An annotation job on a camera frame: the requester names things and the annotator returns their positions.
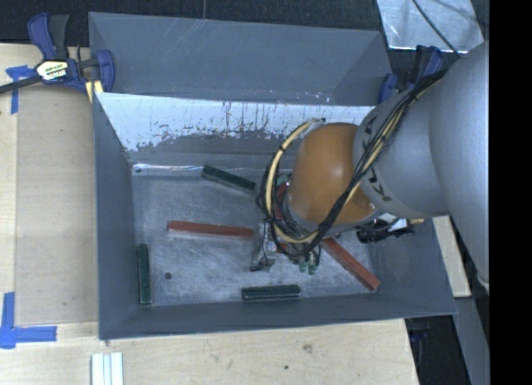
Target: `gray bin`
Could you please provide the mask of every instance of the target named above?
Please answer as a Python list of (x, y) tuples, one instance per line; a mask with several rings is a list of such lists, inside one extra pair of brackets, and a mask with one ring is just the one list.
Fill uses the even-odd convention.
[[(254, 195), (204, 180), (203, 165), (260, 183), (312, 117), (360, 123), (390, 71), (378, 32), (92, 13), (91, 50), (116, 64), (94, 100), (100, 338), (207, 333), (455, 313), (436, 235), (340, 243), (382, 282), (367, 291), (327, 254), (315, 275), (261, 256)], [(290, 171), (297, 143), (283, 160)], [(253, 228), (253, 242), (166, 233), (166, 221)], [(153, 301), (139, 304), (136, 246), (150, 247)], [(299, 284), (297, 299), (243, 301), (244, 286)]]

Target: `red stick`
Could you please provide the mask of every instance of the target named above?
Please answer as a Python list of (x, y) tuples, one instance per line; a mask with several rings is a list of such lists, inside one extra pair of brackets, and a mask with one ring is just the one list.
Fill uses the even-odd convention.
[(236, 239), (246, 240), (252, 239), (254, 236), (254, 232), (252, 229), (247, 229), (244, 227), (233, 227), (231, 225), (201, 224), (197, 222), (188, 221), (168, 221), (166, 229), (167, 231), (178, 233), (234, 237)]
[(381, 280), (360, 264), (332, 237), (322, 240), (322, 249), (369, 290), (375, 290), (380, 286)]

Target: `clamp handle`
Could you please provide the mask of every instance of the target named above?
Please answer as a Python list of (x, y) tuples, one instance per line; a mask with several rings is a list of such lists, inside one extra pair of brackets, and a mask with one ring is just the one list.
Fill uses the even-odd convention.
[(67, 14), (51, 16), (49, 12), (41, 12), (27, 23), (32, 44), (39, 48), (43, 60), (68, 58), (65, 29), (69, 17)]

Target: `blue tape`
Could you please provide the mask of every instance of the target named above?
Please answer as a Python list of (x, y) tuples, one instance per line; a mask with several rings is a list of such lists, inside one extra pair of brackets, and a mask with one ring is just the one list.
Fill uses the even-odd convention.
[[(13, 79), (18, 81), (21, 78), (34, 77), (37, 75), (34, 69), (24, 65), (16, 67), (8, 67), (6, 73)], [(14, 115), (18, 111), (18, 89), (14, 89), (11, 95), (11, 114)]]
[(13, 349), (17, 343), (57, 341), (57, 326), (15, 328), (15, 293), (3, 295), (2, 326), (0, 327), (0, 348)]

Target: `bin floor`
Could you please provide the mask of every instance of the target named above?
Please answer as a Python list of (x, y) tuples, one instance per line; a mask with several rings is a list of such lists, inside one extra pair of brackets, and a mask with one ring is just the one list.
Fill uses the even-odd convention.
[[(314, 275), (301, 273), (284, 255), (269, 271), (249, 271), (263, 255), (263, 215), (252, 193), (206, 180), (197, 171), (133, 175), (136, 243), (150, 246), (154, 305), (200, 304), (241, 300), (241, 289), (270, 284), (298, 284), (302, 297), (365, 294), (369, 291), (322, 251)], [(233, 170), (259, 185), (258, 171)], [(168, 233), (169, 220), (252, 228), (253, 240), (183, 236)], [(370, 271), (367, 246), (354, 232), (337, 241)]]

